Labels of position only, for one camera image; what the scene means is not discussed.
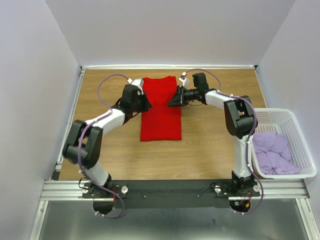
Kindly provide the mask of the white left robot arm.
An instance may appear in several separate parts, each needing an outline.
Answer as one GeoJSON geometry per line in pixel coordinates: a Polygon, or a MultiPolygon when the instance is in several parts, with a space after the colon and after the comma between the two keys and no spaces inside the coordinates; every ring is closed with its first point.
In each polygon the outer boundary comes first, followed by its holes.
{"type": "Polygon", "coordinates": [[[93,191],[99,197],[107,197],[112,192],[112,177],[100,163],[103,136],[151,108],[152,105],[144,94],[129,100],[121,97],[104,114],[72,123],[62,155],[78,165],[79,172],[94,184],[93,191]]]}

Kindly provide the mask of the red t-shirt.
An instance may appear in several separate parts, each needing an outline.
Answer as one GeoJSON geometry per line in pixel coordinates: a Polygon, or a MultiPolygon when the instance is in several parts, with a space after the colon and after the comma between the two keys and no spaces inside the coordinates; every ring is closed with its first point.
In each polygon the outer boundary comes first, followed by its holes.
{"type": "Polygon", "coordinates": [[[181,108],[168,106],[177,90],[176,78],[145,77],[143,81],[142,89],[151,104],[151,109],[141,114],[140,141],[181,140],[181,108]]]}

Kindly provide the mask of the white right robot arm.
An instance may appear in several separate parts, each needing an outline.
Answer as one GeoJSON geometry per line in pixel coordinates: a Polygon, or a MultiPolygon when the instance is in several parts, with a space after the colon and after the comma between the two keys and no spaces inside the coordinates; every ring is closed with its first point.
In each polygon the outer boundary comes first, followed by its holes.
{"type": "Polygon", "coordinates": [[[236,196],[243,195],[255,185],[250,144],[258,120],[250,98],[226,94],[214,88],[185,89],[179,86],[168,106],[184,107],[194,100],[224,110],[225,125],[234,140],[235,161],[231,172],[230,191],[236,196]]]}

